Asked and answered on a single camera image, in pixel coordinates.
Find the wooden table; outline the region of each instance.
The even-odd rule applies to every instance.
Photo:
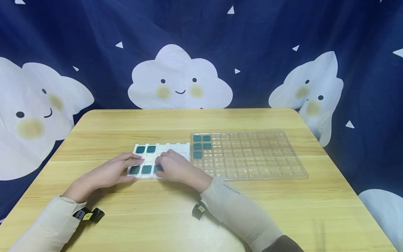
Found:
[[[186,143],[194,132],[284,130],[307,180],[235,181],[305,251],[396,251],[299,115],[290,109],[93,110],[65,139],[0,227],[0,251],[80,175],[135,143]],[[161,180],[99,191],[89,202],[106,215],[83,222],[67,251],[244,251],[213,218],[191,216],[199,196]]]

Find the white plastic grid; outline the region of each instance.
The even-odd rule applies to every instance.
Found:
[[[155,146],[155,152],[153,153],[147,153],[148,146]],[[136,150],[138,147],[145,147],[143,153],[136,153]],[[156,168],[155,166],[155,159],[161,155],[161,153],[166,152],[167,150],[172,149],[179,153],[180,155],[184,156],[187,160],[190,160],[190,143],[187,144],[136,144],[133,149],[133,153],[136,155],[141,156],[144,159],[144,162],[140,166],[131,166],[127,168],[127,176],[134,176],[137,177],[138,179],[159,179],[157,175],[155,175],[154,169]],[[150,173],[145,173],[143,174],[143,167],[144,166],[151,166],[151,171]],[[134,170],[138,169],[138,174],[131,174],[133,173]]]

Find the hand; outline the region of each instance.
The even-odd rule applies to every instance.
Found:
[[[122,175],[122,172],[127,167],[139,165],[143,161],[144,159],[141,159],[141,156],[133,153],[122,153],[84,174],[82,178],[95,189],[111,187],[120,183],[135,182],[136,177],[127,177]]]
[[[202,170],[194,167],[184,156],[168,150],[161,153],[155,159],[156,165],[161,165],[163,171],[157,171],[156,175],[175,182],[185,183],[202,193],[211,184],[213,178]]]
[[[122,153],[74,181],[62,197],[68,197],[77,203],[82,203],[98,188],[136,182],[136,177],[127,177],[122,173],[127,167],[139,165],[143,161],[141,156],[133,153]]]

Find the clear plastic tray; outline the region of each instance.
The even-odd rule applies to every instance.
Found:
[[[223,180],[309,177],[284,131],[194,133],[190,139],[191,163]]]

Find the left hand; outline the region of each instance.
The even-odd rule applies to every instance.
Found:
[[[122,172],[127,167],[139,165],[144,161],[141,156],[133,153],[122,153],[105,162],[94,170],[84,174],[81,178],[93,186],[94,189],[111,187],[120,183],[137,181],[136,177],[127,177]]]
[[[122,172],[127,167],[139,165],[143,161],[144,159],[141,159],[141,156],[133,153],[122,153],[74,181],[62,197],[82,203],[98,188],[111,187],[120,183],[136,182],[136,177],[127,177],[126,175],[122,175]]]

